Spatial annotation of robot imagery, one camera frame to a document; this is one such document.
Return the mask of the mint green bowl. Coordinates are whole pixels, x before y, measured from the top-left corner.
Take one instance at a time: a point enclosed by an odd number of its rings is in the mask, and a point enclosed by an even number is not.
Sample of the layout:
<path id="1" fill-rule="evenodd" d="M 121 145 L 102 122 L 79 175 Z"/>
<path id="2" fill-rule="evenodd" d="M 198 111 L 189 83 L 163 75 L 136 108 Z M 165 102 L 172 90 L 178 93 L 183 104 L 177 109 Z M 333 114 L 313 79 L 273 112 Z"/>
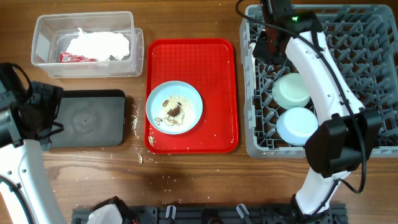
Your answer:
<path id="1" fill-rule="evenodd" d="M 274 101 L 288 110 L 294 107 L 305 107 L 310 95 L 299 73 L 288 73 L 278 79 L 272 88 Z"/>

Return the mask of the white plastic spoon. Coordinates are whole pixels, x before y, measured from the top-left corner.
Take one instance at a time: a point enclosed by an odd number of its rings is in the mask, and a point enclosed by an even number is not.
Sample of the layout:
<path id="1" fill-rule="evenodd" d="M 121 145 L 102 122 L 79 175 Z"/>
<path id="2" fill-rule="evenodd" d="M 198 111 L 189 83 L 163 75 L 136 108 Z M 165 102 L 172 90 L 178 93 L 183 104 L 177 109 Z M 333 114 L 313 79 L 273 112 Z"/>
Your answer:
<path id="1" fill-rule="evenodd" d="M 255 57 L 253 56 L 253 52 L 254 52 L 255 46 L 256 46 L 256 44 L 255 44 L 254 42 L 251 42 L 251 43 L 249 44 L 249 56 L 250 56 L 250 58 L 251 58 L 251 69 L 252 69 L 251 75 L 252 75 L 253 89 L 254 89 L 254 90 L 255 90 L 256 87 L 257 87 L 257 84 L 256 84 L 256 59 L 255 59 Z"/>

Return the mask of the light blue bowl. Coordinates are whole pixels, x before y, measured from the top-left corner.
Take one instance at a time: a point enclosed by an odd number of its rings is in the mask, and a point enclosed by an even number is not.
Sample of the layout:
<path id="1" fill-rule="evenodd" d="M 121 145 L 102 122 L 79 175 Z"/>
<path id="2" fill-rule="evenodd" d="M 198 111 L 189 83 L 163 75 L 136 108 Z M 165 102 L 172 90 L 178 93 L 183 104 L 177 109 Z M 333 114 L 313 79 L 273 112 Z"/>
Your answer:
<path id="1" fill-rule="evenodd" d="M 294 146 L 304 146 L 317 129 L 318 120 L 315 114 L 302 107 L 288 109 L 276 123 L 280 138 Z"/>

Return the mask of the light blue plate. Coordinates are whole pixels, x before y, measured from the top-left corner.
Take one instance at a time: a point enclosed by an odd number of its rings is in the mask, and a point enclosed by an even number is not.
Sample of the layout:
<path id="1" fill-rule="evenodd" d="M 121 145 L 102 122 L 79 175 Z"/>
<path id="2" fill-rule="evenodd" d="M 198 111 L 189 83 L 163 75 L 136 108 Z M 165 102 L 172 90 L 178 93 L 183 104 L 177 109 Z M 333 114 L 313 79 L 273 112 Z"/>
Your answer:
<path id="1" fill-rule="evenodd" d="M 166 126 L 165 124 L 157 125 L 155 117 L 160 109 L 160 104 L 170 95 L 186 96 L 192 103 L 192 108 L 195 110 L 195 119 L 191 125 L 181 126 Z M 147 97 L 146 101 L 146 115 L 150 124 L 153 127 L 164 133 L 171 135 L 183 134 L 194 128 L 203 112 L 203 101 L 199 92 L 190 84 L 181 81 L 169 81 L 155 87 Z"/>

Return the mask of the white rice pile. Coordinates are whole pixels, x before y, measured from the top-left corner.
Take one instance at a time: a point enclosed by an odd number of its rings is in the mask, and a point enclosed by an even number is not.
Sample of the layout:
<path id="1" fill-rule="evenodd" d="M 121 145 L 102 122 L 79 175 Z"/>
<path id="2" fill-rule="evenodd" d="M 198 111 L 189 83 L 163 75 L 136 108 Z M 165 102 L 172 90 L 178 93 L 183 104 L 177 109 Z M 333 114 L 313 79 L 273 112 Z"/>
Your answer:
<path id="1" fill-rule="evenodd" d="M 167 112 L 174 108 L 178 102 L 182 104 L 180 114 L 176 117 L 169 116 Z M 191 125 L 195 119 L 194 112 L 192 103 L 186 96 L 170 95 L 160 104 L 155 121 L 158 126 L 161 124 L 165 124 L 166 126 Z"/>

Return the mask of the white napkin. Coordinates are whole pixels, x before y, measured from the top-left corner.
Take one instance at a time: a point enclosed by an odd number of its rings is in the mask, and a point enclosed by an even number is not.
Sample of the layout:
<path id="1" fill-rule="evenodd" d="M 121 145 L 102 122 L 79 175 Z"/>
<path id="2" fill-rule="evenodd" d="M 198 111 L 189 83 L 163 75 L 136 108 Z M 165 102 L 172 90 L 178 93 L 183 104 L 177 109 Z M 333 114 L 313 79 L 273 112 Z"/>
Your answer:
<path id="1" fill-rule="evenodd" d="M 130 54 L 130 49 L 130 42 L 122 33 L 87 33 L 78 28 L 78 37 L 71 40 L 66 52 L 102 62 L 111 58 L 122 60 Z"/>

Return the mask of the red snack wrapper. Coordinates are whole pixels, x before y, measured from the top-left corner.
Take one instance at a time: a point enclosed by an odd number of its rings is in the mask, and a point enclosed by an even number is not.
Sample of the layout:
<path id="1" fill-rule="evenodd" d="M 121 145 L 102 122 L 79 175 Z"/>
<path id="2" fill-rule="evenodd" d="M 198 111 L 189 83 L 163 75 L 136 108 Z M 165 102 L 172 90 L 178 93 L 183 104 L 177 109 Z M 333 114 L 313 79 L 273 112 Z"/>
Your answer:
<path id="1" fill-rule="evenodd" d="M 60 54 L 60 63 L 80 63 L 80 62 L 97 62 L 95 58 L 87 58 L 82 55 L 74 55 L 68 52 L 62 52 Z"/>

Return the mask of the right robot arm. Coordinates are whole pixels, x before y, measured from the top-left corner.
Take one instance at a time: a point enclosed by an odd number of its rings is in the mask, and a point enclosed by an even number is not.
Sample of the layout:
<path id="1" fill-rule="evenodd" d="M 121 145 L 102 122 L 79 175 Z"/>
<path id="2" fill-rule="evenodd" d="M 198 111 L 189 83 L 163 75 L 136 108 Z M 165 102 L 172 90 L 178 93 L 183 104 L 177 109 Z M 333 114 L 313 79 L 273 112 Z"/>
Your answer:
<path id="1" fill-rule="evenodd" d="M 290 219 L 308 223 L 325 217 L 340 184 L 360 194 L 367 161 L 382 123 L 346 84 L 333 60 L 323 26 L 313 11 L 295 12 L 290 1 L 261 1 L 265 33 L 254 56 L 273 64 L 288 60 L 301 75 L 319 127 L 305 143 L 310 165 L 302 188 L 292 197 Z"/>

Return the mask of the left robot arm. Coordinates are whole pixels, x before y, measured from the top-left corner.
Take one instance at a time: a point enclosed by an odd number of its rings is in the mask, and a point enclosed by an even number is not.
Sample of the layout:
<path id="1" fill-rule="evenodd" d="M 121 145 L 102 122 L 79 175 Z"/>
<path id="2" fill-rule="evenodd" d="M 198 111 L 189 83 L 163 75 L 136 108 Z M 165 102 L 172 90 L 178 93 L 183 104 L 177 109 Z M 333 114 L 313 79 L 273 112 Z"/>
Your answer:
<path id="1" fill-rule="evenodd" d="M 47 178 L 43 151 L 64 130 L 56 122 L 63 88 L 28 81 L 1 64 L 1 195 L 13 223 L 65 223 Z"/>

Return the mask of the grey dishwasher rack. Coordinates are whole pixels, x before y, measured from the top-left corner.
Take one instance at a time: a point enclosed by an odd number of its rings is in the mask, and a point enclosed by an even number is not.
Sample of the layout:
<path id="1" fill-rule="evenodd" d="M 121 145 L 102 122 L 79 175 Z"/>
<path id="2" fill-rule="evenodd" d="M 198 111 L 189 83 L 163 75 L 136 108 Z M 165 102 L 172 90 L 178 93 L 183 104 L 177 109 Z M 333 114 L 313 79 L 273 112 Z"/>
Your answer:
<path id="1" fill-rule="evenodd" d="M 381 4 L 296 4 L 297 12 L 314 11 L 326 35 L 331 56 L 351 91 L 367 108 L 382 116 L 373 157 L 397 156 L 397 26 L 392 9 Z M 303 148 L 284 142 L 276 130 L 283 109 L 272 97 L 272 86 L 293 72 L 256 60 L 253 89 L 249 44 L 263 26 L 260 5 L 250 5 L 239 28 L 244 71 L 244 123 L 247 154 L 255 158 L 303 158 Z"/>

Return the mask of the black waste tray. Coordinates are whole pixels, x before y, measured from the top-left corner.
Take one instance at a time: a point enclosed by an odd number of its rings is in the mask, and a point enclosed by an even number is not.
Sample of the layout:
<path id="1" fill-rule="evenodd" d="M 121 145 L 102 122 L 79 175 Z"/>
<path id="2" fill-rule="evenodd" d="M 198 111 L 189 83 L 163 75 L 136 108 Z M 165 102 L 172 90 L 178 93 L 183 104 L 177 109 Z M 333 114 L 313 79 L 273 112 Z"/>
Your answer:
<path id="1" fill-rule="evenodd" d="M 121 90 L 68 90 L 56 122 L 61 133 L 50 137 L 51 149 L 118 146 L 124 141 L 126 96 Z"/>

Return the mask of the red serving tray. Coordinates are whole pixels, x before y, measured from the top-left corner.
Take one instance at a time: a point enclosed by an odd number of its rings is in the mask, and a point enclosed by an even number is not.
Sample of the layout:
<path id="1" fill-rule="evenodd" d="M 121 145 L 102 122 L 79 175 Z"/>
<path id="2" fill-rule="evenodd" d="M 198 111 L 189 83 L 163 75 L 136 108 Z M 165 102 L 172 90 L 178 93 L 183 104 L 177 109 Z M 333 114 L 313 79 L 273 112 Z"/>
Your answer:
<path id="1" fill-rule="evenodd" d="M 168 81 L 198 91 L 203 113 L 187 133 L 171 135 L 145 121 L 145 146 L 156 154 L 227 153 L 239 142 L 234 48 L 225 39 L 159 39 L 147 50 L 146 94 Z"/>

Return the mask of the food crumb on tray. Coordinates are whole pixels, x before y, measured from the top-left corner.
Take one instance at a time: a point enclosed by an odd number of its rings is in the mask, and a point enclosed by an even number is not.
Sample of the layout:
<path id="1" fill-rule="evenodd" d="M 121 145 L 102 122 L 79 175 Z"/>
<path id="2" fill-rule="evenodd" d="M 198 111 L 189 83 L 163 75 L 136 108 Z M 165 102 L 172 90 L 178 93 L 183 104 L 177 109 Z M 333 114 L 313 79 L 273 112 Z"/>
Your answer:
<path id="1" fill-rule="evenodd" d="M 151 146 L 154 145 L 154 137 L 153 136 L 148 136 L 148 142 Z"/>

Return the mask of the food crumb on table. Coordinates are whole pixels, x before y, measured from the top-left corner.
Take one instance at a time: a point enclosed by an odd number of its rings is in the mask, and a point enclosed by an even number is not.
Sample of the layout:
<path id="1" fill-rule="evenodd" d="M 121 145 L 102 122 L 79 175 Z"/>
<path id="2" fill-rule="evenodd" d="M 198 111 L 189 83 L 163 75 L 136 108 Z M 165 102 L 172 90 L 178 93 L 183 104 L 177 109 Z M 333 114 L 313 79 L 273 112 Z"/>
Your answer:
<path id="1" fill-rule="evenodd" d="M 137 158 L 138 158 L 138 163 L 142 164 L 144 162 L 144 158 L 141 154 L 138 154 Z"/>

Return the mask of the clear plastic bin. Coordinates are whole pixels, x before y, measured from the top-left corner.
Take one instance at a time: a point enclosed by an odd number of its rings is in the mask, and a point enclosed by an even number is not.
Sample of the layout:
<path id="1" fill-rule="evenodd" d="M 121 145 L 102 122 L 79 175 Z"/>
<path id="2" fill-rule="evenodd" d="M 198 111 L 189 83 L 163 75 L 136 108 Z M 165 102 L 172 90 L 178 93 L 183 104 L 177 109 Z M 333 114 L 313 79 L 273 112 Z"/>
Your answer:
<path id="1" fill-rule="evenodd" d="M 52 78 L 137 77 L 144 35 L 129 11 L 43 15 L 31 62 Z"/>

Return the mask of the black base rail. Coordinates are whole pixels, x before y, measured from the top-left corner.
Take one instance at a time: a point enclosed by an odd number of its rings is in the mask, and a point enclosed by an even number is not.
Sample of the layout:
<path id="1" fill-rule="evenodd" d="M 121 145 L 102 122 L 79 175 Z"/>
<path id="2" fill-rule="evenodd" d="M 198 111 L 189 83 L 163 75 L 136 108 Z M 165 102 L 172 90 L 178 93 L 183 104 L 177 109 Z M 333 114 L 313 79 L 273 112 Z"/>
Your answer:
<path id="1" fill-rule="evenodd" d="M 265 205 L 262 207 L 248 207 L 248 218 L 251 223 L 287 223 L 282 216 L 286 204 Z M 177 207 L 175 217 L 167 218 L 165 207 L 134 206 L 130 208 L 138 217 L 139 223 L 208 223 L 209 218 L 219 218 L 223 223 L 244 223 L 236 207 Z M 329 214 L 324 218 L 314 220 L 313 223 L 348 224 L 345 204 L 333 204 Z"/>

